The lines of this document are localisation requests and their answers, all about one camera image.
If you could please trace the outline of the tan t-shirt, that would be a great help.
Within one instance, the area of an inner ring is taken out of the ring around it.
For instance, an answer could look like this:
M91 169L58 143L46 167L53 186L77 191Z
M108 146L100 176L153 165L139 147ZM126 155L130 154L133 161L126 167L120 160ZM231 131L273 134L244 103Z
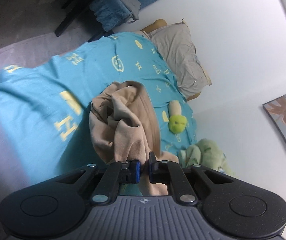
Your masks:
M91 141L106 164L138 160L141 164L138 188L143 195L168 194L165 184L152 184L148 175L150 152L158 161L177 163L178 157L161 149L158 119L143 84L113 82L91 102Z

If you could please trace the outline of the light green fleece blanket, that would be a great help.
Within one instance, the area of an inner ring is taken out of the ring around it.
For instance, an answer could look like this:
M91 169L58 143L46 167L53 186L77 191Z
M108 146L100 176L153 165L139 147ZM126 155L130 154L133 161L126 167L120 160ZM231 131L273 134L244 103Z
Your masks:
M186 150L180 150L178 158L182 168L189 168L194 164L200 164L235 177L234 172L228 165L224 152L213 140L201 139L196 144L190 145Z

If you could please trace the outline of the green plush toy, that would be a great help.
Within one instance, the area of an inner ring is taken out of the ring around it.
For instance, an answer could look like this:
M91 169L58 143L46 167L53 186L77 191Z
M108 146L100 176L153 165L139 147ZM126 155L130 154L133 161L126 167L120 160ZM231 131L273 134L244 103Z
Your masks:
M168 104L168 126L173 134L182 133L187 126L187 118L182 115L182 107L178 100L172 100Z

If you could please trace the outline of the teal patterned bed sheet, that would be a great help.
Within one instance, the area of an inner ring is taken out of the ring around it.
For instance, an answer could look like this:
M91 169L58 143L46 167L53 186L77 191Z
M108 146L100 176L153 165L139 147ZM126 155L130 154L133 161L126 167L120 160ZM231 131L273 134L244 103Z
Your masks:
M137 81L147 90L161 134L161 149L176 155L195 142L193 111L178 80L151 41L118 33L85 43L36 68L0 71L0 122L34 185L99 162L89 128L92 100L113 82ZM173 134L168 104L178 100L187 126Z

